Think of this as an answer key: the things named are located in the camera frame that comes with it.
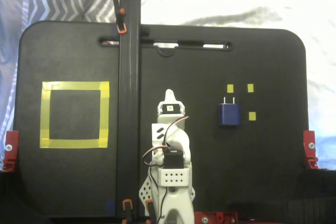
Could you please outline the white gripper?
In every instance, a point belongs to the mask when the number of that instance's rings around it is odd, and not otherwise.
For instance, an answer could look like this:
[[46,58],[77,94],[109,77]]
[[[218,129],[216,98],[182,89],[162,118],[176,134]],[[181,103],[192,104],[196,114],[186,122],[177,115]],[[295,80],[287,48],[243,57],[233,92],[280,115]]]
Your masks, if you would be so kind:
[[157,123],[170,124],[184,115],[184,104],[176,100],[173,90],[167,89],[165,100],[158,105]]

